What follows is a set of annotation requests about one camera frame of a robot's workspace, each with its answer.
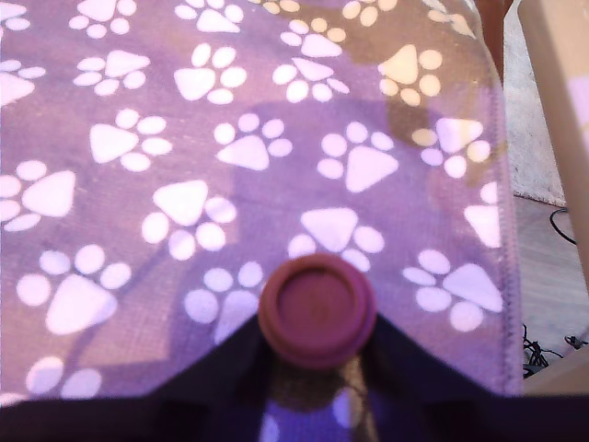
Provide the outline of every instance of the white paw print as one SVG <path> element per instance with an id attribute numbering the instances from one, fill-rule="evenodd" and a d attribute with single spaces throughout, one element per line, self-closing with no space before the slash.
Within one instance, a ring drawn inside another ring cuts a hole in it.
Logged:
<path id="1" fill-rule="evenodd" d="M 280 34 L 281 40 L 293 47 L 300 47 L 301 53 L 307 57 L 320 58 L 320 57 L 337 57 L 341 54 L 341 47 L 334 43 L 329 38 L 325 38 L 322 35 L 316 33 L 309 33 L 309 26 L 302 20 L 292 20 L 288 24 L 291 29 L 288 32 Z M 323 18 L 315 18 L 311 22 L 311 26 L 315 29 L 327 29 L 327 21 Z M 331 37 L 336 39 L 341 38 L 340 41 L 345 39 L 345 32 L 343 29 L 340 31 L 331 29 Z"/>
<path id="2" fill-rule="evenodd" d="M 218 319 L 213 339 L 219 344 L 258 311 L 262 278 L 260 265 L 246 262 L 237 273 L 238 286 L 232 289 L 234 278 L 230 272 L 211 269 L 202 279 L 206 288 L 190 291 L 184 298 L 184 309 L 200 324 L 212 324 Z"/>
<path id="3" fill-rule="evenodd" d="M 240 87 L 248 73 L 243 67 L 231 66 L 235 61 L 235 49 L 225 46 L 212 53 L 211 45 L 201 43 L 192 52 L 192 68 L 179 69 L 174 73 L 176 86 L 182 97 L 188 101 L 201 99 L 205 95 L 213 104 L 228 104 L 233 101 L 229 89 Z M 217 87 L 217 72 L 221 87 Z"/>
<path id="4" fill-rule="evenodd" d="M 107 34 L 107 27 L 102 23 L 110 23 L 110 30 L 115 34 L 129 32 L 129 21 L 125 17 L 132 16 L 137 10 L 134 0 L 85 0 L 77 6 L 80 16 L 73 17 L 69 26 L 71 29 L 85 29 L 88 37 L 101 39 Z M 90 19 L 97 22 L 90 25 Z"/>
<path id="5" fill-rule="evenodd" d="M 298 12 L 301 9 L 301 6 L 295 0 L 249 0 L 249 2 L 264 6 L 268 12 L 275 16 L 280 14 L 281 10 L 284 12 Z"/>
<path id="6" fill-rule="evenodd" d="M 27 373 L 25 385 L 32 395 L 51 393 L 64 376 L 64 361 L 57 356 L 45 356 Z M 62 384 L 63 399 L 90 399 L 97 395 L 102 376 L 94 368 L 83 368 L 69 376 Z"/>
<path id="7" fill-rule="evenodd" d="M 380 12 L 388 12 L 397 5 L 397 0 L 352 0 L 341 13 L 349 20 L 360 17 L 360 23 L 367 28 L 376 23 Z"/>
<path id="8" fill-rule="evenodd" d="M 225 0 L 185 0 L 187 5 L 178 5 L 176 15 L 183 20 L 194 20 L 201 32 L 239 32 L 238 23 L 243 20 L 243 11 L 237 5 L 225 5 Z"/>
<path id="9" fill-rule="evenodd" d="M 464 211 L 464 217 L 475 229 L 482 243 L 490 249 L 501 247 L 499 207 L 497 207 L 497 182 L 486 184 L 480 190 L 480 199 L 485 205 L 471 205 Z"/>
<path id="10" fill-rule="evenodd" d="M 139 117 L 139 112 L 133 109 L 123 109 L 117 114 L 115 124 L 94 124 L 90 129 L 90 148 L 92 157 L 99 164 L 108 163 L 120 158 L 124 168 L 131 172 L 143 172 L 151 166 L 151 160 L 146 155 L 157 157 L 168 154 L 172 144 L 159 136 L 166 128 L 166 120 L 158 116 Z M 132 152 L 140 142 L 145 152 Z"/>
<path id="11" fill-rule="evenodd" d="M 22 192 L 23 181 L 28 188 Z M 16 176 L 0 176 L 0 222 L 7 232 L 35 227 L 42 216 L 66 216 L 74 201 L 75 174 L 62 170 L 47 175 L 45 163 L 36 159 L 17 166 Z"/>
<path id="12" fill-rule="evenodd" d="M 460 14 L 450 14 L 440 0 L 422 0 L 431 8 L 427 17 L 439 23 L 452 23 L 452 29 L 462 35 L 476 39 L 477 37 L 468 26 L 467 20 Z"/>
<path id="13" fill-rule="evenodd" d="M 465 264 L 453 272 L 450 261 L 437 250 L 424 250 L 418 256 L 421 268 L 408 267 L 403 276 L 421 287 L 415 294 L 425 311 L 450 308 L 450 323 L 459 332 L 472 332 L 483 321 L 483 310 L 500 313 L 501 293 L 486 272 L 476 264 Z M 442 287 L 438 278 L 444 277 Z M 453 304 L 453 297 L 463 300 Z"/>
<path id="14" fill-rule="evenodd" d="M 0 63 L 0 108 L 30 95 L 35 90 L 35 84 L 30 80 L 45 74 L 45 69 L 39 66 L 22 67 L 19 60 Z"/>
<path id="15" fill-rule="evenodd" d="M 30 21 L 21 17 L 27 12 L 27 9 L 14 3 L 0 2 L 0 39 L 4 35 L 4 27 L 10 30 L 24 30 L 30 26 Z"/>
<path id="16" fill-rule="evenodd" d="M 18 298 L 31 307 L 45 304 L 52 294 L 51 278 L 60 276 L 47 309 L 45 325 L 57 335 L 76 333 L 108 320 L 114 315 L 119 302 L 111 293 L 123 287 L 131 279 L 131 267 L 116 262 L 104 267 L 105 252 L 89 244 L 80 249 L 74 258 L 57 250 L 46 250 L 39 258 L 39 266 L 45 272 L 25 274 L 17 282 Z"/>
<path id="17" fill-rule="evenodd" d="M 176 229 L 167 242 L 169 254 L 178 261 L 186 261 L 196 252 L 196 243 L 208 251 L 225 246 L 225 232 L 219 224 L 232 222 L 236 208 L 220 196 L 208 198 L 209 188 L 203 180 L 169 184 L 154 193 L 154 203 L 161 212 L 148 215 L 142 225 L 142 236 L 149 244 L 163 241 L 169 233 L 169 219 L 182 227 L 196 227 L 195 233 L 185 228 Z M 202 210 L 212 221 L 199 223 Z"/>
<path id="18" fill-rule="evenodd" d="M 317 251 L 318 242 L 332 253 L 354 265 L 361 272 L 370 270 L 365 253 L 378 253 L 385 247 L 382 234 L 373 227 L 358 226 L 358 215 L 348 207 L 318 209 L 301 215 L 301 224 L 309 233 L 297 235 L 288 244 L 291 259 Z M 353 238 L 356 249 L 350 242 Z"/>
<path id="19" fill-rule="evenodd" d="M 225 148 L 217 154 L 217 159 L 227 164 L 251 170 L 265 170 L 270 165 L 270 157 L 286 157 L 293 150 L 293 144 L 286 138 L 282 120 L 269 120 L 260 128 L 260 117 L 246 113 L 237 121 L 241 135 L 236 140 L 236 129 L 224 122 L 214 128 L 214 139 Z"/>
<path id="20" fill-rule="evenodd" d="M 121 84 L 119 78 L 122 78 L 126 88 L 137 89 L 145 83 L 145 74 L 141 69 L 149 64 L 149 58 L 143 55 L 119 50 L 111 51 L 106 61 L 88 57 L 77 64 L 77 68 L 85 72 L 74 78 L 74 84 L 80 87 L 95 85 L 94 92 L 101 97 L 116 92 Z"/>
<path id="21" fill-rule="evenodd" d="M 363 192 L 395 172 L 398 161 L 385 153 L 395 146 L 393 140 L 382 132 L 370 134 L 369 142 L 368 136 L 368 130 L 360 122 L 348 124 L 345 137 L 340 134 L 325 135 L 321 148 L 330 158 L 318 162 L 318 172 L 330 180 L 340 179 L 346 169 L 342 158 L 348 152 L 348 143 L 356 145 L 347 156 L 345 182 L 350 192 Z"/>
<path id="22" fill-rule="evenodd" d="M 378 72 L 384 77 L 380 80 L 381 92 L 388 97 L 394 97 L 400 89 L 400 97 L 406 104 L 411 107 L 419 106 L 422 97 L 415 90 L 415 86 L 427 97 L 435 97 L 442 88 L 440 80 L 434 74 L 426 74 L 420 78 L 419 66 L 433 71 L 442 65 L 442 60 L 442 54 L 433 49 L 421 52 L 418 59 L 415 45 L 403 46 L 395 55 L 378 66 Z"/>
<path id="23" fill-rule="evenodd" d="M 491 145 L 477 140 L 482 133 L 480 122 L 442 118 L 436 122 L 435 131 L 418 129 L 411 138 L 415 144 L 425 147 L 422 150 L 424 163 L 433 167 L 444 164 L 448 176 L 458 179 L 467 173 L 467 161 L 462 154 L 465 148 L 467 158 L 474 163 L 482 163 L 491 156 Z"/>
<path id="24" fill-rule="evenodd" d="M 304 79 L 295 79 L 301 74 Z M 333 98 L 333 91 L 342 94 L 350 93 L 350 89 L 340 80 L 333 77 L 333 69 L 323 64 L 311 62 L 304 58 L 293 58 L 293 64 L 282 64 L 272 74 L 272 80 L 277 85 L 286 85 L 286 99 L 291 103 L 303 101 L 309 95 L 320 102 Z"/>

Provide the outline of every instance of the wooden floor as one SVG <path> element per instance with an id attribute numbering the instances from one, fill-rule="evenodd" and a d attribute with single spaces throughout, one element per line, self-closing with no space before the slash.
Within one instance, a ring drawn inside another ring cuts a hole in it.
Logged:
<path id="1" fill-rule="evenodd" d="M 522 307 L 528 339 L 562 355 L 574 349 L 565 335 L 589 337 L 589 296 L 574 245 L 561 238 L 549 222 L 556 208 L 515 198 L 519 237 Z M 566 214 L 556 215 L 557 225 L 572 236 Z M 546 355 L 550 362 L 557 356 Z"/>

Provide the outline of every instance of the wooden furniture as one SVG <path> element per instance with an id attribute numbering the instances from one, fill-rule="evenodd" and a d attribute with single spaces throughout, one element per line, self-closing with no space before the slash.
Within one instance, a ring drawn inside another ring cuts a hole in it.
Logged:
<path id="1" fill-rule="evenodd" d="M 482 32 L 503 82 L 503 20 L 514 0 L 475 0 Z"/>
<path id="2" fill-rule="evenodd" d="M 523 0 L 519 17 L 589 283 L 589 0 Z"/>

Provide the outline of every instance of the black object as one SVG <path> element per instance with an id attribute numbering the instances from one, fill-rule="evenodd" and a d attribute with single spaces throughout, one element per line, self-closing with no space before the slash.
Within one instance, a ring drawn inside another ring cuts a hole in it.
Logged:
<path id="1" fill-rule="evenodd" d="M 572 345 L 575 350 L 580 350 L 581 347 L 589 344 L 587 341 L 584 341 L 583 339 L 579 339 L 576 336 L 565 336 L 564 342 L 567 343 L 568 345 Z"/>
<path id="2" fill-rule="evenodd" d="M 559 235 L 561 235 L 563 238 L 565 238 L 571 244 L 575 244 L 576 245 L 577 244 L 577 241 L 575 241 L 574 239 L 572 239 L 571 237 L 569 237 L 566 233 L 564 233 L 562 230 L 560 230 L 559 227 L 554 222 L 554 215 L 555 214 L 568 214 L 568 213 L 569 213 L 569 209 L 567 209 L 566 207 L 563 208 L 563 209 L 555 210 L 554 212 L 552 212 L 550 214 L 549 220 L 550 220 L 550 223 L 551 223 L 552 227 L 556 230 L 556 233 L 558 233 Z"/>
<path id="3" fill-rule="evenodd" d="M 30 401 L 0 411 L 2 441 L 258 440 L 272 352 L 252 318 L 203 360 L 138 399 Z M 362 351 L 381 441 L 584 440 L 589 398 L 504 398 L 378 317 Z M 542 425 L 526 425 L 526 422 Z"/>

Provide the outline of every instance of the round knob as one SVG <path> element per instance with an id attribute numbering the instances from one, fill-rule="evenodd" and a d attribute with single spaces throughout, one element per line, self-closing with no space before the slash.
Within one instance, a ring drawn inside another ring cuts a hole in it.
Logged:
<path id="1" fill-rule="evenodd" d="M 264 337 L 283 359 L 328 369 L 366 343 L 375 326 L 375 297 L 349 263 L 317 253 L 286 262 L 272 274 L 258 318 Z"/>

